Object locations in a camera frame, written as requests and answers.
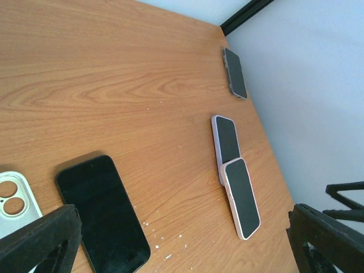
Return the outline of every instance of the black smartphone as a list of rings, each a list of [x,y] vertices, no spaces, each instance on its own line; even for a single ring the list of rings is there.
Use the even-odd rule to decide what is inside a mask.
[[[234,96],[246,100],[247,94],[239,56],[230,49],[224,48],[222,50],[222,58],[230,92]]]
[[[220,172],[238,236],[248,240],[260,227],[260,216],[246,163],[236,158],[223,164]]]
[[[214,115],[211,119],[212,132],[214,136],[217,168],[220,170],[221,165],[235,158],[240,158],[240,149],[238,143],[235,123],[232,119],[221,115]],[[219,172],[220,183],[224,186],[222,176]]]
[[[82,222],[82,244],[96,273],[132,273],[151,250],[112,159],[102,155],[61,171],[56,184]]]

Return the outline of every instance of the wall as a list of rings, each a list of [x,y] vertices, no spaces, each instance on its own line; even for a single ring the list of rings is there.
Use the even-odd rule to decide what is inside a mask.
[[[363,10],[276,0],[227,37],[294,202],[319,210],[345,208],[327,184],[364,180]]]
[[[140,2],[220,26],[250,0],[140,0]]]

